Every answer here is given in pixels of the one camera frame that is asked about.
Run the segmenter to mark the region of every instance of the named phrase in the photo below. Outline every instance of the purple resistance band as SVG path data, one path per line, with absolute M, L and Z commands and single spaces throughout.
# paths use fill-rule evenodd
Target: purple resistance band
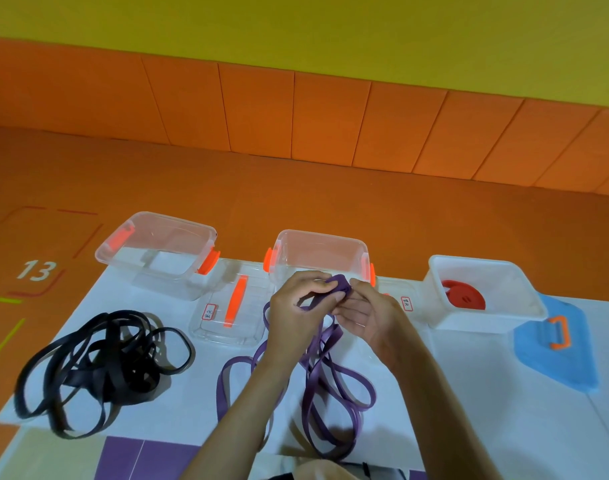
M 327 280 L 327 282 L 337 281 L 338 286 L 333 288 L 333 290 L 324 294 L 317 294 L 310 306 L 303 306 L 303 310 L 310 310 L 315 308 L 319 302 L 321 302 L 327 295 L 331 293 L 335 293 L 336 291 L 344 291 L 347 296 L 351 291 L 351 285 L 349 285 L 347 279 L 343 274 L 337 274 Z M 270 302 L 267 303 L 264 307 L 263 311 L 263 320 L 265 326 L 268 329 L 268 320 L 267 320 L 267 311 L 269 309 Z M 333 315 L 330 315 L 333 318 L 333 322 L 330 326 L 323 328 L 322 323 L 320 323 L 320 328 L 318 329 L 317 335 L 311 341 L 309 347 L 307 348 L 304 355 L 300 358 L 300 365 L 303 366 L 306 371 L 306 386 L 304 387 L 304 395 L 302 396 L 302 428 L 304 430 L 304 434 L 306 435 L 309 443 L 316 451 L 316 453 L 321 458 L 326 458 L 328 460 L 339 461 L 346 458 L 349 453 L 353 451 L 353 448 L 356 446 L 357 437 L 360 434 L 360 430 L 362 429 L 362 416 L 361 412 L 370 409 L 375 404 L 375 388 L 369 382 L 367 378 L 358 374 L 356 371 L 352 371 L 346 367 L 342 367 L 333 362 L 331 359 L 331 349 L 338 341 L 342 338 L 342 329 L 340 325 L 336 323 L 336 319 Z M 267 350 L 267 341 L 265 340 L 253 357 L 249 356 L 239 356 L 234 357 L 227 361 L 218 376 L 218 382 L 215 389 L 215 402 L 216 409 L 218 414 L 218 421 L 224 417 L 226 412 L 229 410 L 229 401 L 226 396 L 226 391 L 224 389 L 224 372 L 230 368 L 232 365 L 240 362 L 248 363 L 251 366 L 251 371 L 258 364 L 260 357 L 264 354 L 265 350 Z M 322 365 L 326 365 L 331 370 L 331 377 L 335 384 L 335 388 L 331 386 L 329 380 L 327 379 Z M 364 386 L 366 391 L 369 393 L 370 402 L 367 405 L 360 404 L 356 402 L 348 393 L 347 389 L 343 385 L 340 380 L 340 375 L 344 374 L 349 376 Z M 284 393 L 286 392 L 286 387 L 284 391 L 282 391 L 280 398 L 277 401 L 276 407 L 282 401 L 284 397 Z M 326 427 L 322 417 L 320 416 L 315 404 L 313 403 L 313 399 L 316 394 L 328 393 L 333 399 L 339 402 L 344 409 L 348 412 L 349 417 L 351 418 L 351 423 L 353 425 L 352 428 L 352 436 L 350 440 L 341 440 L 337 438 L 332 432 L 330 432 L 329 428 Z M 310 420 L 313 420 L 316 427 L 318 428 L 323 439 L 331 443 L 335 448 L 333 448 L 330 452 L 322 452 L 318 450 L 316 445 L 313 443 L 311 439 L 311 432 L 309 430 Z

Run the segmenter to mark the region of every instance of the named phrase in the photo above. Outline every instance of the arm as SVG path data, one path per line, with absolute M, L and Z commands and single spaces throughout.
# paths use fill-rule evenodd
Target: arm
M 351 280 L 353 293 L 333 313 L 362 337 L 394 375 L 433 480 L 500 480 L 442 370 L 397 300 Z
M 267 351 L 240 396 L 218 423 L 181 480 L 202 478 L 246 479 L 264 437 L 267 422 L 293 368 L 309 346 L 320 322 L 344 292 L 327 296 L 308 312 L 298 306 L 308 294 L 326 293 L 338 282 L 321 280 L 320 271 L 295 273 L 271 298 Z

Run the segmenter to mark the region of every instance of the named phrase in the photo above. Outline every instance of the purple floor tile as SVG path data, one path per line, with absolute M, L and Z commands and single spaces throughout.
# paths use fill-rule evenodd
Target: purple floor tile
M 95 480 L 129 480 L 141 448 L 142 440 L 108 436 L 102 448 Z
M 427 480 L 427 478 L 426 472 L 419 472 L 417 470 L 409 471 L 409 480 Z
M 131 480 L 176 480 L 199 446 L 145 441 Z

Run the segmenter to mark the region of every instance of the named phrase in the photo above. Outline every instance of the number 13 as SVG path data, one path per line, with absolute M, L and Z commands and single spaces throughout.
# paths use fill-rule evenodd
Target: number 13
M 22 271 L 22 273 L 20 273 L 18 275 L 18 279 L 21 280 L 22 278 L 24 278 L 29 271 L 31 271 L 33 269 L 33 266 L 37 265 L 38 260 L 35 259 L 33 261 L 27 261 L 25 263 L 25 266 L 27 266 L 26 268 L 24 268 L 24 271 Z M 31 281 L 42 281 L 45 280 L 49 277 L 49 272 L 53 271 L 55 269 L 55 267 L 57 266 L 56 263 L 54 263 L 53 261 L 44 261 L 44 265 L 46 267 L 42 268 L 42 269 L 38 269 L 38 272 L 40 272 L 40 276 L 31 276 L 29 279 Z

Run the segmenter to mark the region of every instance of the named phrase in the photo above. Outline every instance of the red disc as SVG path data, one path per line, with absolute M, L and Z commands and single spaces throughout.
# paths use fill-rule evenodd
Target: red disc
M 445 280 L 442 282 L 442 286 L 449 288 L 446 297 L 453 306 L 470 310 L 484 310 L 487 307 L 482 294 L 467 283 Z

